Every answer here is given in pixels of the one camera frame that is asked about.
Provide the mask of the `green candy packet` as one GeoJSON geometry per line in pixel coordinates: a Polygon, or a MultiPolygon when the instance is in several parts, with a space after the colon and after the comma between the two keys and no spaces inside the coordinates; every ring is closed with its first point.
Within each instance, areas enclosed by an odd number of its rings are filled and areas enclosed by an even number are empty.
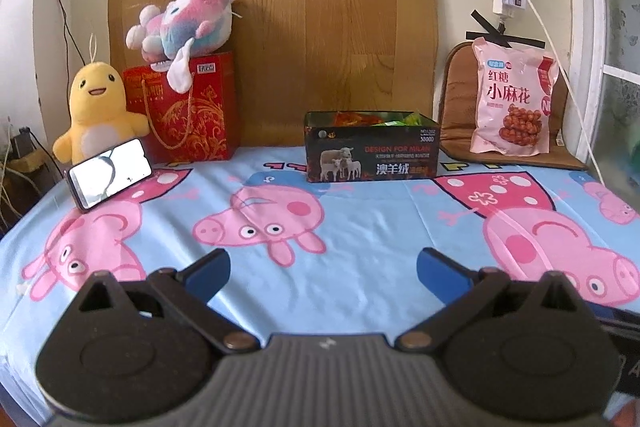
{"type": "Polygon", "coordinates": [[[422,115],[410,113],[400,119],[384,120],[378,127],[421,127],[423,124],[422,115]]]}

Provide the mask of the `orange red snack bag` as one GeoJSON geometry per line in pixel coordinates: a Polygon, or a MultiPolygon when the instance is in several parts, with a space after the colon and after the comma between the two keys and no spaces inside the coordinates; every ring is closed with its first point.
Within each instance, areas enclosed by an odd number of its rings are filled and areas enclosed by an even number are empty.
{"type": "Polygon", "coordinates": [[[384,124],[385,119],[375,112],[340,110],[333,118],[334,127],[372,127],[384,124]]]}

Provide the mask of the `blue cartoon pig bedsheet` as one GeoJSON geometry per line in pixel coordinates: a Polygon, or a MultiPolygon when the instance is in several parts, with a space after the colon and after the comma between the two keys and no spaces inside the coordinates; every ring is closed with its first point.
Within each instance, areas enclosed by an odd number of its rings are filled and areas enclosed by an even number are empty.
{"type": "Polygon", "coordinates": [[[1,402],[14,423],[48,420],[36,358],[92,272],[137,280],[218,247],[231,275],[212,307],[260,339],[396,337],[442,305],[416,272],[426,247],[521,280],[559,270],[586,299],[639,308],[639,208],[588,173],[442,156],[432,179],[311,183],[302,148],[244,148],[158,167],[86,213],[60,182],[3,237],[1,402]]]}

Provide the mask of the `smartphone with white screen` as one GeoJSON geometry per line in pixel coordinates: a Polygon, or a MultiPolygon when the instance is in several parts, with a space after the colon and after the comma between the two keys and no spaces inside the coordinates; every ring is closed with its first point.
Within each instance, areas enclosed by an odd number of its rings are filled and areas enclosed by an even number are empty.
{"type": "Polygon", "coordinates": [[[151,174],[141,140],[132,139],[68,169],[66,182],[76,207],[86,213],[151,174]]]}

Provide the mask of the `red gift bag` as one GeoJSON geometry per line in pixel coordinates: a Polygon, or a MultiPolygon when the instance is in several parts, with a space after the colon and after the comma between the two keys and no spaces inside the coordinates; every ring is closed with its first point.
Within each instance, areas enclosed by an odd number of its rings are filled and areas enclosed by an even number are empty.
{"type": "Polygon", "coordinates": [[[240,144],[233,54],[194,58],[190,73],[192,87],[183,94],[149,66],[122,73],[127,109],[149,119],[143,146],[154,164],[228,160],[240,144]]]}

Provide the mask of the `brown seat cushion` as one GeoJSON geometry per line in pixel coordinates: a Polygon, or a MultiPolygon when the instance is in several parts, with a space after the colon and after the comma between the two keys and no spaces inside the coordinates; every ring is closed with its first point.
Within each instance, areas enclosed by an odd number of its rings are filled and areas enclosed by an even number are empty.
{"type": "Polygon", "coordinates": [[[558,142],[567,90],[551,53],[484,38],[448,56],[439,104],[440,147],[452,158],[584,170],[558,142]]]}

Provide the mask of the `black metal tin box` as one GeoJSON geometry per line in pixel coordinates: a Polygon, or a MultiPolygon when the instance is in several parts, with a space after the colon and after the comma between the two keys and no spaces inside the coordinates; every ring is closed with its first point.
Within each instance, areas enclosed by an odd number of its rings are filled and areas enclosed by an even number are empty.
{"type": "Polygon", "coordinates": [[[375,112],[385,120],[422,115],[421,127],[334,127],[336,112],[305,115],[307,176],[311,182],[428,179],[436,176],[440,127],[419,112],[375,112]]]}

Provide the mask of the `yellow duck plush toy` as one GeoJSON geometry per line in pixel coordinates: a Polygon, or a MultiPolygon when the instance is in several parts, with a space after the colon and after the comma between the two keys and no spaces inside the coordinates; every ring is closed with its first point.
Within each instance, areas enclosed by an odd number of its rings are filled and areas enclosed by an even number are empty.
{"type": "Polygon", "coordinates": [[[70,127],[53,144],[55,158],[77,165],[110,148],[150,133],[149,119],[127,109],[122,77],[113,66],[84,66],[70,87],[70,127]]]}

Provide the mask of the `pink twisted-dough snack bag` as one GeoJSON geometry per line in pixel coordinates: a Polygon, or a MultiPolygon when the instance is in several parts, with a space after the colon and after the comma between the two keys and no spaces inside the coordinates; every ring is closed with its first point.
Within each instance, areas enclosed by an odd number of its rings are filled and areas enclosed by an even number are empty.
{"type": "Polygon", "coordinates": [[[559,65],[544,51],[472,43],[477,61],[475,129],[470,151],[532,157],[549,152],[552,94],[559,65]]]}

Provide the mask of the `pink blue plush toy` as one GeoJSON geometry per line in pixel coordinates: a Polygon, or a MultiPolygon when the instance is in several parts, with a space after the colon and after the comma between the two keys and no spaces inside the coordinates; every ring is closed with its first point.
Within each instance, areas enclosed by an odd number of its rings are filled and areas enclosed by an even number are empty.
{"type": "Polygon", "coordinates": [[[164,70],[169,87],[188,92],[193,83],[190,61],[214,53],[230,38],[235,0],[172,0],[165,9],[145,6],[139,23],[129,28],[126,47],[164,70]]]}

